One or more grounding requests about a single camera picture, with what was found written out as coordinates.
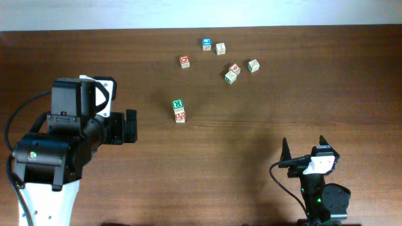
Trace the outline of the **red sided picture block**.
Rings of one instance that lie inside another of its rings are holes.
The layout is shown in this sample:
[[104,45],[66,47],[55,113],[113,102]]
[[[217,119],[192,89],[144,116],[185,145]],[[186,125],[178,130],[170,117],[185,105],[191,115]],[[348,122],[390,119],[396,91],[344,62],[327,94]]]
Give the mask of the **red sided picture block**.
[[184,111],[182,111],[182,112],[177,112],[177,113],[175,114],[175,122],[176,122],[176,123],[185,123],[185,121],[186,121],[186,115],[185,115],[185,112],[184,112]]

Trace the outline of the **green N wooden block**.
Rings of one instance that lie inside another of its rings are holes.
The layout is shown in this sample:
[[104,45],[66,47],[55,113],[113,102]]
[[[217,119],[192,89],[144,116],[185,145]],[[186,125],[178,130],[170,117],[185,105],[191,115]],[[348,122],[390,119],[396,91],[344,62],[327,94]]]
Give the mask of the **green N wooden block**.
[[175,114],[179,114],[185,111],[182,99],[173,100],[172,106]]

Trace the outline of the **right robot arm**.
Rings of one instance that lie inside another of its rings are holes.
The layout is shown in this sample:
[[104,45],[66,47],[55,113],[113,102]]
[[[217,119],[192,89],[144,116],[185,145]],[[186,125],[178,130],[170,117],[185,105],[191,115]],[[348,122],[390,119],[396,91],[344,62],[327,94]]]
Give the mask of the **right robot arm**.
[[304,200],[306,218],[297,225],[341,225],[347,219],[351,192],[348,188],[326,183],[325,177],[335,170],[340,154],[319,137],[319,145],[308,155],[292,158],[286,139],[282,142],[279,168],[288,170],[287,177],[300,180],[300,193]]

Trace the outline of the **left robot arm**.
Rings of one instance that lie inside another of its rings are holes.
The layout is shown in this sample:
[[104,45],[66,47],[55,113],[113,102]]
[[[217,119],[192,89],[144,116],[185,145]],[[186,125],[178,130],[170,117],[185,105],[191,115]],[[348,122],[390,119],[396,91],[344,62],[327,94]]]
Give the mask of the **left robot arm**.
[[36,95],[51,95],[51,109],[10,149],[6,165],[20,225],[70,225],[83,168],[98,147],[137,141],[136,110],[111,110],[116,90],[112,77],[81,75]]

